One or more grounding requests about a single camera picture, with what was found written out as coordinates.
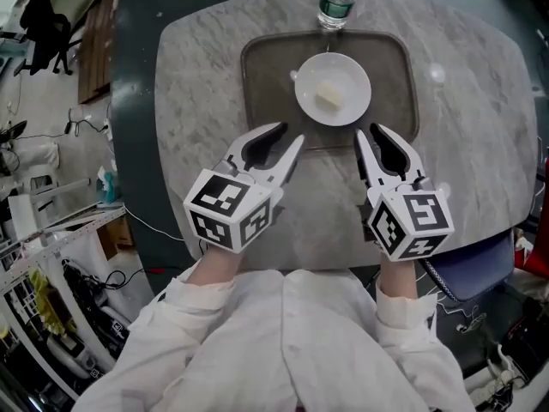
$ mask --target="black office chair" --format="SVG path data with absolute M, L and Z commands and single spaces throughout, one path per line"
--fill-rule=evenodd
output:
M 30 0 L 23 11 L 20 21 L 21 27 L 27 30 L 27 38 L 35 43 L 33 61 L 27 64 L 23 61 L 14 70 L 14 76 L 22 70 L 30 70 L 34 75 L 42 69 L 47 69 L 50 61 L 57 55 L 53 73 L 59 73 L 59 61 L 63 61 L 63 68 L 67 75 L 72 75 L 67 63 L 67 50 L 73 45 L 81 43 L 81 39 L 70 41 L 70 23 L 63 14 L 53 12 L 50 0 Z

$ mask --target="table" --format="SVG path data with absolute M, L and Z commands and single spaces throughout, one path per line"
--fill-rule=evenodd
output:
M 190 252 L 181 202 L 247 131 L 239 55 L 251 39 L 316 27 L 318 0 L 231 0 L 168 25 L 156 63 L 160 159 Z M 425 0 L 358 0 L 349 28 L 389 32 L 407 46 L 419 104 L 413 142 L 436 185 L 451 189 L 452 249 L 499 233 L 528 214 L 537 155 L 530 82 L 518 46 L 483 21 Z M 433 64 L 444 81 L 433 77 Z M 287 209 L 247 255 L 255 269 L 376 264 L 356 205 L 364 202 L 353 152 L 303 154 L 286 187 Z

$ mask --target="metal rack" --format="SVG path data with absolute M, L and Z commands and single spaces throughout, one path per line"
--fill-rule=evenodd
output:
M 122 203 L 110 205 L 96 203 L 53 222 L 51 225 L 31 235 L 28 239 L 18 241 L 0 250 L 0 264 L 2 265 L 0 267 L 0 312 L 3 313 L 9 326 L 19 341 L 27 348 L 29 354 L 38 362 L 57 386 L 75 400 L 78 398 L 78 394 L 65 383 L 62 377 L 56 373 L 40 354 L 31 338 L 21 326 L 18 316 L 14 311 L 17 311 L 19 317 L 21 317 L 19 311 L 24 316 L 25 313 L 32 315 L 34 313 L 33 310 L 36 310 L 33 295 L 28 291 L 27 275 L 34 268 L 39 268 L 47 275 L 51 285 L 57 289 L 63 298 L 63 302 L 75 322 L 79 337 L 86 343 L 104 370 L 109 371 L 112 369 L 115 360 L 103 346 L 86 320 L 72 294 L 72 290 L 64 279 L 61 251 L 67 245 L 94 233 L 100 227 L 124 214 L 125 208 Z M 74 230 L 64 238 L 55 240 L 53 236 L 55 232 L 71 229 Z M 31 257 L 20 258 L 21 249 L 25 244 L 31 244 L 34 248 L 36 246 L 42 247 Z M 12 293 L 12 295 L 15 294 L 15 290 L 18 293 L 18 300 L 21 302 L 21 306 L 18 306 L 16 309 L 6 299 L 9 293 Z

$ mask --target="chair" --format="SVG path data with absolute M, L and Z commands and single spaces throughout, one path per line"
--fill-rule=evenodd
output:
M 47 69 L 52 58 L 57 55 L 53 73 L 59 73 L 59 61 L 67 75 L 72 75 L 67 63 L 67 50 L 81 43 L 81 39 L 70 43 L 70 23 L 65 15 L 55 14 L 50 0 L 30 0 L 23 11 L 21 27 L 27 30 L 27 37 L 34 41 L 33 61 L 27 64 L 23 61 L 14 70 L 14 76 L 22 70 L 30 70 L 34 75 L 42 69 Z
M 513 233 L 509 229 L 419 262 L 449 298 L 465 302 L 494 288 L 513 272 L 514 252 Z
M 545 182 L 546 191 L 549 186 L 549 157 L 546 159 L 545 175 L 538 173 L 537 179 Z M 516 267 L 534 275 L 549 280 L 549 193 L 543 197 L 543 206 L 540 217 L 529 215 L 519 228 L 526 232 L 536 233 L 534 249 L 528 256 L 526 263 L 516 262 Z

